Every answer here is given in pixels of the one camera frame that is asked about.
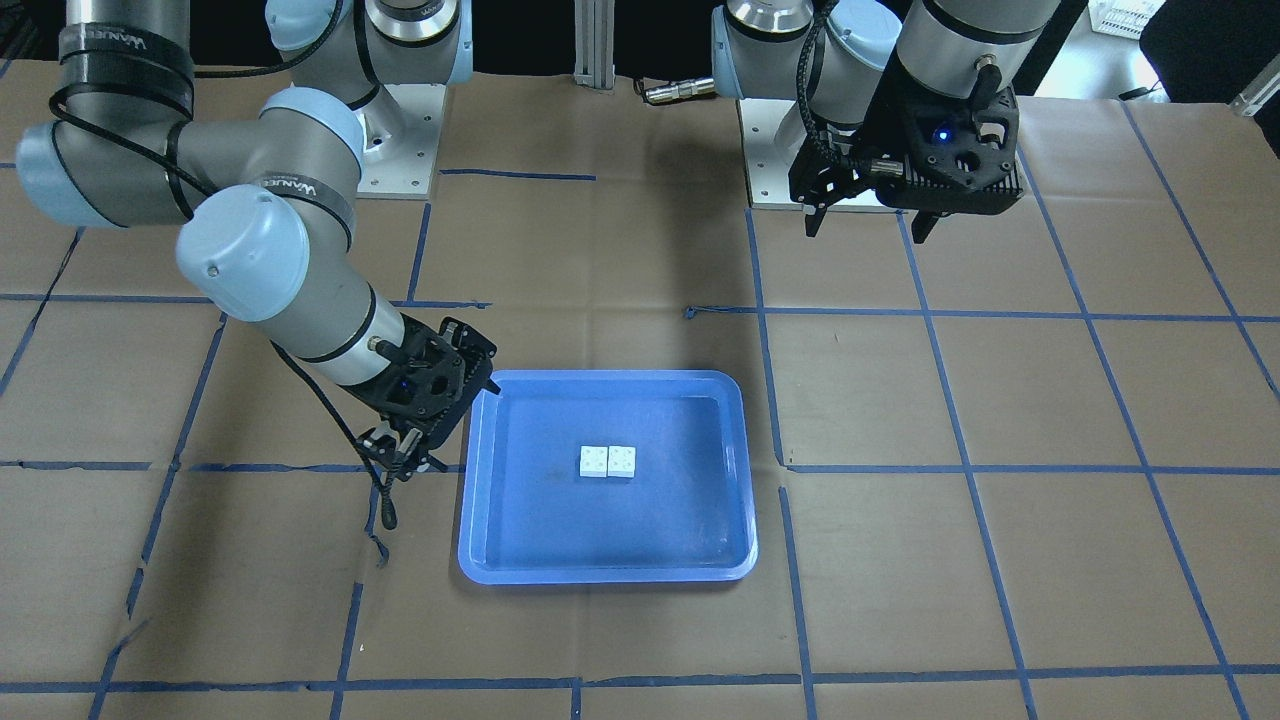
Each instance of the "cable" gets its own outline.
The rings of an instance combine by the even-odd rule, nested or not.
[[[123,149],[125,149],[125,150],[128,150],[131,152],[141,155],[142,158],[146,158],[147,160],[151,160],[156,165],[160,165],[161,168],[164,168],[165,172],[173,173],[174,176],[177,176],[178,178],[180,178],[183,182],[186,182],[191,187],[193,187],[197,191],[202,192],[205,195],[205,197],[209,197],[210,195],[218,192],[218,188],[215,188],[215,187],[212,187],[210,184],[206,184],[204,181],[201,181],[196,176],[188,173],[187,170],[182,169],[180,167],[178,167],[177,163],[174,163],[173,160],[170,160],[170,159],[165,158],[164,155],[156,152],[155,150],[151,150],[150,147],[145,147],[142,145],[138,145],[137,142],[133,142],[132,140],[129,140],[129,138],[127,138],[127,137],[124,137],[122,135],[114,133],[114,132],[104,128],[102,126],[91,123],[91,122],[86,120],[84,118],[81,118],[78,115],[73,115],[67,109],[67,90],[65,88],[59,90],[58,92],[55,92],[49,99],[49,111],[52,113],[55,118],[58,118],[59,120],[65,122],[69,126],[77,127],[77,128],[84,131],[87,133],[96,135],[97,137],[101,137],[102,140],[106,140],[108,142],[111,142],[111,143],[114,143],[114,145],[116,145],[119,147],[123,147]]]
[[[293,374],[297,375],[298,379],[301,379],[303,383],[306,383],[308,388],[311,388],[311,392],[320,401],[320,405],[324,405],[324,409],[329,413],[329,416],[333,418],[333,421],[338,425],[338,429],[342,430],[343,437],[347,438],[347,442],[351,443],[351,447],[355,448],[357,455],[360,455],[360,461],[361,464],[365,465],[365,470],[369,473],[369,479],[372,480],[374,488],[381,497],[383,527],[387,528],[388,530],[394,530],[396,525],[398,524],[396,520],[396,505],[392,503],[392,483],[394,480],[389,475],[385,482],[383,482],[378,477],[378,470],[374,469],[372,462],[370,462],[369,457],[366,457],[365,454],[360,451],[360,441],[356,439],[356,434],[351,432],[351,428],[347,425],[347,421],[342,419],[342,414],[338,413],[338,409],[333,406],[333,402],[329,400],[329,396],[324,393],[324,389],[320,388],[320,386],[315,382],[315,379],[311,375],[308,375],[306,370],[300,368],[298,364],[293,360],[293,357],[289,357],[289,354],[285,352],[283,347],[275,345],[274,342],[271,343],[271,347],[275,348],[275,355],[279,356],[280,360],[283,360],[284,364],[288,365],[291,370],[293,370]]]
[[[827,163],[833,167],[849,168],[851,167],[849,159],[836,152],[827,142],[822,140],[822,135],[818,129],[818,120],[813,117],[813,109],[809,108],[809,100],[812,100],[810,94],[817,85],[817,77],[810,78],[810,69],[813,67],[813,53],[818,46],[818,38],[827,29],[827,18],[831,17],[832,10],[840,0],[827,0],[826,5],[819,9],[814,17],[813,23],[809,26],[809,32],[805,35],[804,45],[800,47],[800,63],[796,65],[796,106],[800,110],[800,119],[804,122],[805,135],[809,142],[818,149]]]
[[[338,28],[338,23],[342,20],[342,4],[344,1],[346,0],[338,0],[337,3],[334,3],[333,13],[329,15],[329,24],[325,26],[324,32],[320,33],[320,37],[317,37],[315,42],[307,45],[307,49],[300,53],[292,60],[285,60],[283,63],[268,68],[253,68],[250,70],[197,70],[196,77],[205,79],[262,77],[293,69],[311,55],[315,55],[316,50],[320,50],[320,46],[324,45],[325,41],[329,40],[329,36],[333,35],[333,31]]]

